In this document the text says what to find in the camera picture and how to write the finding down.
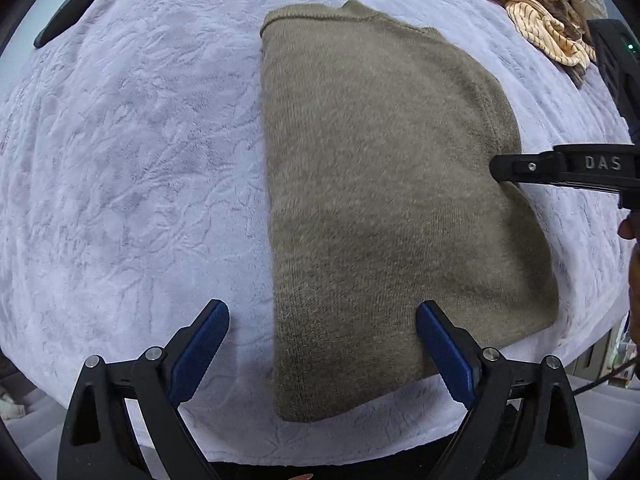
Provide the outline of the person's right hand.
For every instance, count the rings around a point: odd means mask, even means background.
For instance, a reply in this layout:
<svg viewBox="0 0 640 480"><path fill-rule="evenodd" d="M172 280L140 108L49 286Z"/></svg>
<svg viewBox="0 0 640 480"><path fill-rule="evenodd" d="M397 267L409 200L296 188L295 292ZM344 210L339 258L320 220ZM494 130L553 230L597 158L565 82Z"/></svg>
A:
<svg viewBox="0 0 640 480"><path fill-rule="evenodd" d="M631 212L620 222L617 234L623 240L632 240L634 249L629 260L628 294L629 294L629 333L635 344L640 344L640 214Z"/></svg>

